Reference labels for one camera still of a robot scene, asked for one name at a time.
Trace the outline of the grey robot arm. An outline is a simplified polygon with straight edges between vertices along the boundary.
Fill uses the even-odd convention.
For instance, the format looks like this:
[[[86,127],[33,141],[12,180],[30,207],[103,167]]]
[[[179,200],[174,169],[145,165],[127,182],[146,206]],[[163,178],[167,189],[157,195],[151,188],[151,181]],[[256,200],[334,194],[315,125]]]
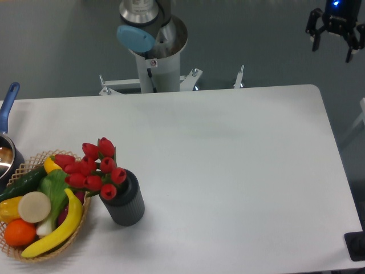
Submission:
[[[326,1],[325,8],[310,11],[305,32],[319,48],[321,34],[336,34],[346,41],[346,62],[364,48],[364,24],[358,22],[361,1]],[[162,59],[179,53],[186,45],[184,23],[171,13],[170,1],[121,1],[121,25],[116,36],[123,46],[145,59]]]

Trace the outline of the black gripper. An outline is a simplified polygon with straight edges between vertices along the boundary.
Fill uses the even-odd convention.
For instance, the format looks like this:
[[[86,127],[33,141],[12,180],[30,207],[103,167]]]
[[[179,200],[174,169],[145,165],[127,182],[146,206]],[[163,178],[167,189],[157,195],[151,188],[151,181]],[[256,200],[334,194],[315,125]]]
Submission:
[[[359,10],[360,0],[327,0],[324,13],[320,8],[310,11],[305,32],[313,40],[312,51],[319,49],[321,34],[327,30],[344,37],[348,45],[345,62],[349,63],[353,55],[364,48],[364,25],[356,26]],[[324,25],[317,28],[317,21],[321,18]],[[359,39],[354,33],[355,27]]]

